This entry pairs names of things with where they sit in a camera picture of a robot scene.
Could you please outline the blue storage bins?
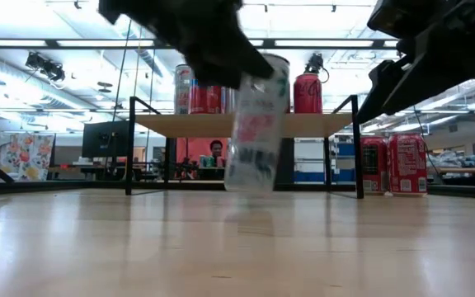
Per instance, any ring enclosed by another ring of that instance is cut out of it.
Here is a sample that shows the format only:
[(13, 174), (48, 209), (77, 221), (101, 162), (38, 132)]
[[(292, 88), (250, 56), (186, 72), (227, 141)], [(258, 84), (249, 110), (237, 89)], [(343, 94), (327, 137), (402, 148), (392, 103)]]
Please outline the blue storage bins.
[(294, 144), (294, 182), (350, 184), (355, 182), (355, 150), (350, 143), (329, 143), (331, 173), (326, 169), (324, 143), (301, 139)]

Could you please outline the wooden background table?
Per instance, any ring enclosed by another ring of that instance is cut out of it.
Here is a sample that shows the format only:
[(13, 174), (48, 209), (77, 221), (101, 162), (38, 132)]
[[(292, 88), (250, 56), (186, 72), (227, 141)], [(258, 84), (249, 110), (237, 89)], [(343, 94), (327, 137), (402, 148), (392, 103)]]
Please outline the wooden background table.
[(436, 167), (428, 169), (429, 173), (473, 173), (475, 174), (475, 167)]

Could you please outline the floral patterned cloth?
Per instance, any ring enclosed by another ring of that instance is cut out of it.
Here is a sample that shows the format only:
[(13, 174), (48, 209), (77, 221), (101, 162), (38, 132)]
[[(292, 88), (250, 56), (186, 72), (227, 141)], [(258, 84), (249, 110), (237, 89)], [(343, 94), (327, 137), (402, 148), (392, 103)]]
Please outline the floral patterned cloth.
[(15, 181), (44, 182), (54, 142), (54, 134), (0, 132), (0, 169)]

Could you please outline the black ceiling light cluster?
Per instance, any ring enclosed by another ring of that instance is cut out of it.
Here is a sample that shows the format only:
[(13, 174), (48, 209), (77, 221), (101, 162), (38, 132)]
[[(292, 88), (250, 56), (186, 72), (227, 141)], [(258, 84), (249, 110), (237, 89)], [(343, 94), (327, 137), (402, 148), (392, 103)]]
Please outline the black ceiling light cluster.
[(25, 66), (33, 71), (44, 74), (53, 82), (62, 82), (65, 79), (65, 72), (62, 64), (55, 63), (53, 60), (44, 58), (35, 52), (30, 52), (28, 54)]

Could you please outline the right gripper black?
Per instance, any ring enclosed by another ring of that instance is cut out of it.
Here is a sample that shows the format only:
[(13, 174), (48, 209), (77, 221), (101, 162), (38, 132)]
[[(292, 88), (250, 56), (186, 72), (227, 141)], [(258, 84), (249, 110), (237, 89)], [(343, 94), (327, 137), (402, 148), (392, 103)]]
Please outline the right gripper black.
[(357, 120), (391, 115), (475, 78), (468, 60), (468, 0), (378, 0), (368, 27), (398, 39), (402, 57), (370, 71)]

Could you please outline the seated person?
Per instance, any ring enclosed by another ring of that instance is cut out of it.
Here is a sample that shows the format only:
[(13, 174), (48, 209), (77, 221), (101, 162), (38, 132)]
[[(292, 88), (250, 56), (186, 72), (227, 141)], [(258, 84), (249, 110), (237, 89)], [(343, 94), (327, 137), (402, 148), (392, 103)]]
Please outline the seated person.
[(220, 140), (213, 140), (210, 143), (211, 156), (214, 159), (216, 167), (225, 167), (225, 159), (223, 157), (223, 143)]

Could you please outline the black metal table frame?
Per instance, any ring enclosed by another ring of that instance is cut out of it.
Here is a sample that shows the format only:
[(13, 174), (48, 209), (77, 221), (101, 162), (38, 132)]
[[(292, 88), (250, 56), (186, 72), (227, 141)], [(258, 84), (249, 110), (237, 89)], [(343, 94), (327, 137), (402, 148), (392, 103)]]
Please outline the black metal table frame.
[[(0, 194), (34, 191), (64, 191), (69, 189), (104, 188), (125, 189), (124, 181), (14, 181), (5, 172), (0, 170)], [(222, 191), (222, 183), (191, 183), (191, 182), (138, 182), (133, 181), (131, 188), (144, 190), (172, 190), (172, 191)], [(279, 184), (276, 191), (304, 191), (304, 192), (349, 192), (354, 191), (352, 185), (317, 185), (317, 184)], [(475, 198), (475, 186), (441, 186), (429, 185), (428, 192), (440, 196), (461, 196)]]

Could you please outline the red Coke Zero can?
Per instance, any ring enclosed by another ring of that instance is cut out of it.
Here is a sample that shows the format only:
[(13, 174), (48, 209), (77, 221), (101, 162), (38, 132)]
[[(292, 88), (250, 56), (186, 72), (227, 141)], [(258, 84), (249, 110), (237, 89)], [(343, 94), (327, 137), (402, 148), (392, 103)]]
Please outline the red Coke Zero can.
[(383, 195), (388, 191), (387, 140), (380, 136), (361, 139), (362, 177), (365, 193)]
[(296, 78), (294, 112), (322, 114), (322, 83), (316, 73), (303, 73)]

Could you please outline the red Coca-Cola can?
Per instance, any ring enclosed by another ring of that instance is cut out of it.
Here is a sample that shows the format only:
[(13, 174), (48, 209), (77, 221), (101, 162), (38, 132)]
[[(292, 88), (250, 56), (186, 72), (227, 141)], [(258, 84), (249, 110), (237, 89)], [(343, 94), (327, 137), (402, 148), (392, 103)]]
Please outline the red Coca-Cola can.
[(394, 196), (427, 193), (426, 148), (418, 134), (392, 134), (388, 140), (389, 191)]

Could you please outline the tall slim white can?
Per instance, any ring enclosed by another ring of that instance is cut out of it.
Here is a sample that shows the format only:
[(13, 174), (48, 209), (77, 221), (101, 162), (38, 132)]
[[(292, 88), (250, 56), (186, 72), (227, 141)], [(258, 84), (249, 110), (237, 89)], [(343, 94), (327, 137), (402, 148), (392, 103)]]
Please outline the tall slim white can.
[(262, 56), (274, 73), (268, 79), (244, 78), (237, 92), (224, 177), (228, 191), (274, 188), (284, 117), (290, 110), (289, 61), (277, 54)]
[(179, 64), (174, 72), (174, 103), (176, 114), (187, 114), (190, 103), (192, 70), (187, 64)]

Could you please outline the black ceiling-mounted device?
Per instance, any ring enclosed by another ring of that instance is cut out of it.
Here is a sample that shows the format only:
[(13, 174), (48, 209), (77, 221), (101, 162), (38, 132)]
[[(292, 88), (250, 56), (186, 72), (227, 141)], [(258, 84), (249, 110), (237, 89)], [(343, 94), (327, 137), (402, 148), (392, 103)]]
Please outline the black ceiling-mounted device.
[(314, 73), (318, 75), (321, 83), (327, 83), (330, 79), (330, 73), (324, 66), (324, 60), (321, 53), (315, 52), (311, 55), (305, 65), (305, 73)]

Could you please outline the orange Fanta can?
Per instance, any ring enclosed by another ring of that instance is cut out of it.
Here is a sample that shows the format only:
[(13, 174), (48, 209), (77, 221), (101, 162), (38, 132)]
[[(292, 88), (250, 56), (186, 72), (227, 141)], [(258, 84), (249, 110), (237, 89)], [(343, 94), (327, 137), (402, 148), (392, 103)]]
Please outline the orange Fanta can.
[(220, 86), (202, 86), (197, 79), (190, 84), (190, 114), (221, 114), (222, 92)]

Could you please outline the wooden shelf with black legs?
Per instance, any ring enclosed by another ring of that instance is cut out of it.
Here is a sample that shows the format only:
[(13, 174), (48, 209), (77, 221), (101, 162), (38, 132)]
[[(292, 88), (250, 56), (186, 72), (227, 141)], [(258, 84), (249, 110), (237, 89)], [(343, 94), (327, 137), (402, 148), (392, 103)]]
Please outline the wooden shelf with black legs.
[[(227, 138), (233, 131), (233, 115), (231, 114), (194, 114), (194, 115), (161, 115), (151, 106), (147, 106), (144, 115), (137, 115), (135, 104), (146, 102), (138, 97), (129, 99), (129, 132), (128, 157), (126, 161), (125, 194), (132, 194), (134, 127), (139, 124), (166, 137), (164, 182), (157, 184), (158, 190), (172, 191), (222, 191), (223, 184), (217, 182), (170, 182), (170, 146), (171, 139), (178, 138)], [(283, 115), (282, 136), (285, 139), (322, 138), (324, 143), (324, 164), (326, 180), (323, 185), (276, 183), (276, 191), (354, 191), (356, 198), (364, 199), (362, 165), (360, 157), (360, 125), (357, 120), (358, 97), (351, 95), (345, 99), (331, 114), (285, 114)], [(352, 125), (355, 146), (355, 184), (353, 186), (333, 185), (331, 182), (331, 161), (328, 152), (328, 139), (340, 129)]]

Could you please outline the orange partition panel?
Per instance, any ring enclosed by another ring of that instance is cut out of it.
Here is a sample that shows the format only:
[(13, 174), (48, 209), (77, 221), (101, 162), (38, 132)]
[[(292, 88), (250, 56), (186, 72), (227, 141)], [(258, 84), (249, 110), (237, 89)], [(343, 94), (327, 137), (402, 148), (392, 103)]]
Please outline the orange partition panel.
[(181, 138), (176, 140), (176, 165), (173, 177), (179, 180), (222, 181), (225, 167), (216, 167), (210, 152), (213, 140), (223, 143), (225, 167), (228, 139), (225, 138)]

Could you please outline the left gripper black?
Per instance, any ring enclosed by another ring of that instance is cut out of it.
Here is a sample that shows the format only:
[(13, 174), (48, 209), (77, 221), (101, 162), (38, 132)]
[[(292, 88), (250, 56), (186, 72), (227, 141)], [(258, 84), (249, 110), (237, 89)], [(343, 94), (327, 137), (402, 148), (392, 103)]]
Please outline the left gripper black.
[(98, 12), (109, 22), (126, 16), (182, 52), (201, 85), (238, 89), (245, 75), (274, 74), (238, 24), (242, 0), (98, 1)]

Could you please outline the black background monitor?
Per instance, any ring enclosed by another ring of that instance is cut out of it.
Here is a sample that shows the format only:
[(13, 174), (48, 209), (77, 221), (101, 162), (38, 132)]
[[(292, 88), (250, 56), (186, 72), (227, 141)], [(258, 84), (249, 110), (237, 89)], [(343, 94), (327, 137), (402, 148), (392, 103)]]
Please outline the black background monitor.
[(84, 158), (126, 157), (128, 140), (128, 121), (85, 124), (82, 135), (82, 156)]

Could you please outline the clear plastic bags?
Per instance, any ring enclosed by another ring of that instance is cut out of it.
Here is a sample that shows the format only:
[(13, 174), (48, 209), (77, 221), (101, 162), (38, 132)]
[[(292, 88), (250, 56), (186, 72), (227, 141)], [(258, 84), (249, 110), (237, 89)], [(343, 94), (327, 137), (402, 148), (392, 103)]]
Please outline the clear plastic bags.
[(475, 155), (464, 155), (452, 150), (442, 153), (428, 153), (426, 155), (428, 167), (475, 167)]

